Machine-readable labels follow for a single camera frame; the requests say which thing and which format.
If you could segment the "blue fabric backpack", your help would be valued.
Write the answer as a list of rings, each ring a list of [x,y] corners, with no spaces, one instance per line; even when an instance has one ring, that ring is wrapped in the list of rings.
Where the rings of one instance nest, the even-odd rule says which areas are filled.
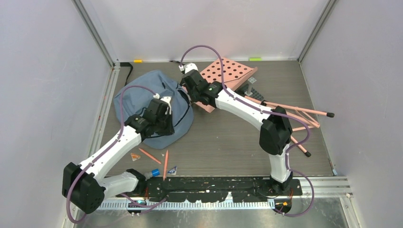
[[[193,110],[185,89],[161,70],[153,70],[128,83],[114,97],[115,113],[120,123],[134,114],[140,114],[149,105],[153,95],[148,89],[161,97],[172,98],[174,134],[144,140],[144,144],[151,148],[163,149],[189,131],[194,120]]]

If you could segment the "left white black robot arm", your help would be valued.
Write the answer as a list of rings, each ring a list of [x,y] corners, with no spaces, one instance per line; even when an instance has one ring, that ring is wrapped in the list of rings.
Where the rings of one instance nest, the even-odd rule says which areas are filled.
[[[131,193],[145,193],[147,177],[134,169],[107,177],[112,167],[131,149],[158,133],[172,135],[171,97],[154,97],[142,115],[127,118],[123,127],[108,143],[80,164],[69,163],[64,168],[62,194],[84,213],[94,212],[103,200]]]

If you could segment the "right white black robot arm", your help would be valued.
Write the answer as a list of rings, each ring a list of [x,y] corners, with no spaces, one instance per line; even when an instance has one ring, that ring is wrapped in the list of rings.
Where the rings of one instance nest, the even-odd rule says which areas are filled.
[[[193,103],[228,111],[247,121],[259,130],[259,145],[268,153],[271,188],[278,195],[290,189],[293,172],[289,169],[287,149],[290,146],[292,128],[284,108],[270,109],[254,103],[218,81],[209,83],[198,70],[183,71],[181,85]]]

